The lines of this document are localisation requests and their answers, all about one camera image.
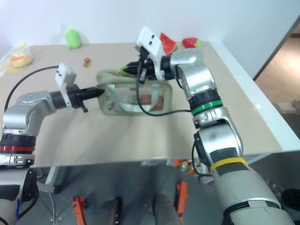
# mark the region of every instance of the green ring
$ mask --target green ring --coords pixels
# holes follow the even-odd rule
[[[206,110],[208,108],[214,107],[214,106],[218,106],[218,105],[223,105],[221,100],[216,100],[216,101],[212,101],[212,102],[208,102],[205,103],[201,106],[198,106],[197,108],[192,110],[192,115],[195,116],[196,114],[198,114],[199,112]]]

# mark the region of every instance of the watermelon slice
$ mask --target watermelon slice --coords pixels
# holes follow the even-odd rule
[[[166,54],[171,54],[172,52],[177,50],[177,43],[170,39],[166,34],[161,32],[160,41],[163,44],[163,49]]]

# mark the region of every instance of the wire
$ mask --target wire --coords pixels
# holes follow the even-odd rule
[[[36,187],[35,187],[35,193],[34,193],[34,196],[33,196],[33,199],[32,199],[32,202],[31,202],[30,206],[27,209],[25,209],[21,214],[19,214],[19,218],[18,219],[22,218],[37,203],[37,201],[38,201],[38,195],[39,195],[38,186],[36,185]]]
[[[212,177],[212,175],[209,174],[209,173],[199,173],[196,170],[196,166],[195,166],[195,162],[194,162],[194,151],[195,151],[195,142],[194,142],[193,147],[192,147],[192,165],[193,165],[194,171],[199,175],[199,177]]]
[[[142,104],[141,104],[141,101],[140,101],[140,92],[139,92],[139,78],[140,78],[140,74],[141,74],[141,68],[142,68],[142,61],[139,60],[138,62],[138,66],[137,66],[137,73],[136,73],[136,83],[135,83],[135,91],[136,91],[136,100],[137,100],[137,103],[140,107],[140,109],[147,115],[149,116],[166,116],[166,115],[170,115],[170,114],[173,114],[173,113],[183,113],[183,112],[191,112],[190,110],[185,110],[185,109],[180,109],[180,110],[174,110],[174,111],[170,111],[170,112],[165,112],[165,113],[161,113],[161,114],[152,114],[150,112],[147,112]]]
[[[7,99],[6,99],[6,102],[5,102],[5,106],[4,106],[4,111],[6,111],[8,109],[8,104],[9,104],[9,101],[14,93],[14,91],[16,90],[16,88],[25,80],[27,79],[28,77],[30,77],[31,75],[37,73],[37,72],[40,72],[40,71],[43,71],[43,70],[46,70],[46,69],[54,69],[54,68],[58,68],[58,66],[52,66],[52,67],[45,67],[45,68],[41,68],[41,69],[37,69],[33,72],[31,72],[30,74],[27,74],[25,77],[23,77],[21,80],[19,80],[19,82],[12,88],[12,90],[10,91]]]
[[[0,221],[2,223],[4,223],[4,225],[9,225],[8,222],[4,218],[2,218],[2,217],[0,217]]]
[[[182,85],[180,84],[178,78],[176,78],[176,82],[177,82],[178,86],[179,86],[181,89],[183,89],[183,87],[182,87]]]
[[[48,193],[52,203],[53,225],[55,225],[55,204],[51,193]]]

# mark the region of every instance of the plastic bag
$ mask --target plastic bag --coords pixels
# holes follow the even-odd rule
[[[137,104],[136,79],[118,76],[116,70],[97,73],[97,87],[104,89],[98,97],[100,109],[107,115],[143,114]],[[140,101],[144,110],[152,113],[168,112],[172,99],[172,87],[168,82],[147,81],[141,85]]]
[[[15,74],[32,62],[33,57],[30,52],[30,48],[26,45],[27,43],[24,43],[18,48],[13,48],[1,59],[0,76],[6,72],[9,74]]]

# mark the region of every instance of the table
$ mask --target table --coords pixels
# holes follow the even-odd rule
[[[244,143],[244,154],[282,151],[282,147],[256,107],[238,85],[231,72],[210,43],[202,46],[204,62],[215,77],[218,92],[228,108]],[[64,62],[77,72],[75,83],[80,88],[95,86],[101,69],[118,69],[138,59],[134,44],[91,44],[79,49],[64,45],[33,46],[33,63],[18,74],[1,78],[0,118],[11,88],[29,72]],[[83,67],[84,58],[91,59]],[[33,75],[15,91],[17,97],[38,90],[58,90],[55,69]],[[189,109],[183,91],[171,81],[171,109]],[[190,113],[164,117],[147,115],[107,116],[96,99],[85,101],[88,113],[81,109],[62,109],[44,119],[36,144],[35,166],[84,165],[108,162],[140,161],[158,158],[190,158],[196,129]]]

